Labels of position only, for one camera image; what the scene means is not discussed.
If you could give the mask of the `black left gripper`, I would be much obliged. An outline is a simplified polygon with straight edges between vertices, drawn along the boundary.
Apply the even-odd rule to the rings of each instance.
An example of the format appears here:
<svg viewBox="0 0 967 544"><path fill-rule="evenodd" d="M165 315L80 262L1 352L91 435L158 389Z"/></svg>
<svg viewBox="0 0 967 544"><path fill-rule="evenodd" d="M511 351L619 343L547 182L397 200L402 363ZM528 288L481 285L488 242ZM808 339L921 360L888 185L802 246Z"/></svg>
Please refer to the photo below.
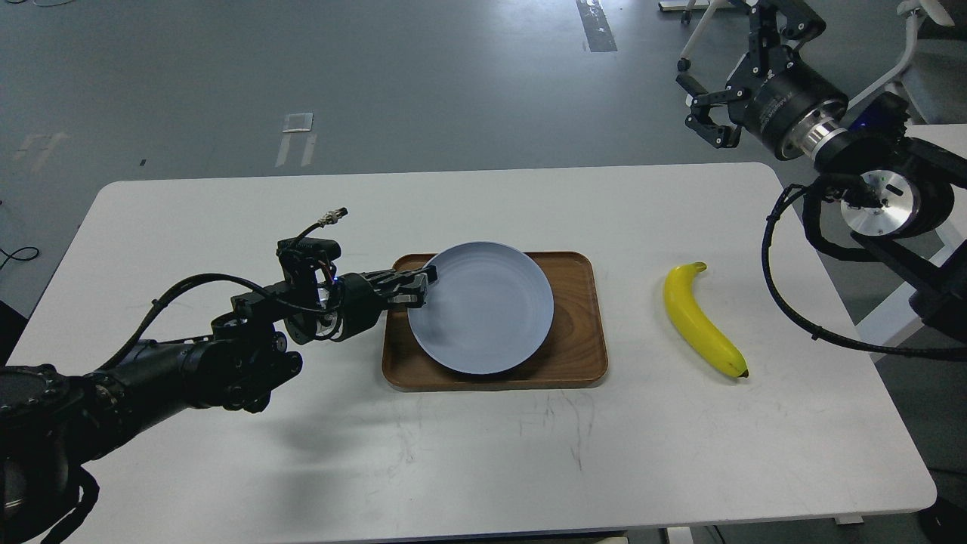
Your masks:
<svg viewBox="0 0 967 544"><path fill-rule="evenodd" d="M374 327L385 311L424 307L426 292L437 279L434 265L342 275L336 282L335 320L324 339L343 342Z"/></svg>

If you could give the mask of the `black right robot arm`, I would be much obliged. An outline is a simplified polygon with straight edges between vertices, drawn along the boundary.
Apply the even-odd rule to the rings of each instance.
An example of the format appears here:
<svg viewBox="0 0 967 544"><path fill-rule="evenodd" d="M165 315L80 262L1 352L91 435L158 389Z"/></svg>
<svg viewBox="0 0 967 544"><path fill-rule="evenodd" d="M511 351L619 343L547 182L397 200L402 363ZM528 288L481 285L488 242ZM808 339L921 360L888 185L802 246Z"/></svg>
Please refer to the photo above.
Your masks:
<svg viewBox="0 0 967 544"><path fill-rule="evenodd" d="M901 245L950 217L965 160L908 137L908 104L888 91L844 124L846 93L800 55L826 29L802 1L736 1L749 21L746 53L722 90L705 89L690 74L691 53L719 5L708 3L677 62L687 127L715 148L749 133L777 159L809 158L818 177L797 190L809 244L839 261L883 263L914 289L923 324L965 341L965 247L936 265Z"/></svg>

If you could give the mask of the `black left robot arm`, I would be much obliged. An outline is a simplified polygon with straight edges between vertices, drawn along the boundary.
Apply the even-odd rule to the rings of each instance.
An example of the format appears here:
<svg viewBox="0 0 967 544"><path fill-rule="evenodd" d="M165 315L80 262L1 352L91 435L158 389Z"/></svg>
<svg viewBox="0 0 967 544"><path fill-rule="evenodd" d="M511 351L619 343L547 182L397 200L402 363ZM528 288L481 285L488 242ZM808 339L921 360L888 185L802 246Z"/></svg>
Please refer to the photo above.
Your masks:
<svg viewBox="0 0 967 544"><path fill-rule="evenodd" d="M154 300L134 334L100 367L65 376L51 364L2 368L2 541L41 537L61 543L99 499L85 469L156 424L186 409L221 407L259 413L273 390L293 379L303 358L288 342L342 342L374 327L384 312L420 308L437 280L415 270L341 273L341 247L312 233L348 211L325 214L277 243L283 281L272 286L228 274L197 274ZM170 303L207 283L244 286L230 312L206 336L144 338Z"/></svg>

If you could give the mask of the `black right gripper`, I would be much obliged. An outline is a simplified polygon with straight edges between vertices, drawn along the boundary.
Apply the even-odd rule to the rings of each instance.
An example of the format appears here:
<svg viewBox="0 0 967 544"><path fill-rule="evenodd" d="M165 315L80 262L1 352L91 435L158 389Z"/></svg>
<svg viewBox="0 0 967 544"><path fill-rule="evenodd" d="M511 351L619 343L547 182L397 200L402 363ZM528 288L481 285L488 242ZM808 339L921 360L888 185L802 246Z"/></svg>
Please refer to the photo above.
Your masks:
<svg viewBox="0 0 967 544"><path fill-rule="evenodd" d="M728 89L710 92L690 73L676 76L690 98L686 126L716 149L737 147L743 128L777 159L795 159L805 154L796 141L807 131L801 122L816 110L840 119L847 104L846 93L798 56L797 46L824 33L826 21L805 1L758 1L747 15L747 57L730 73ZM737 126L712 119L714 108L728 104Z"/></svg>

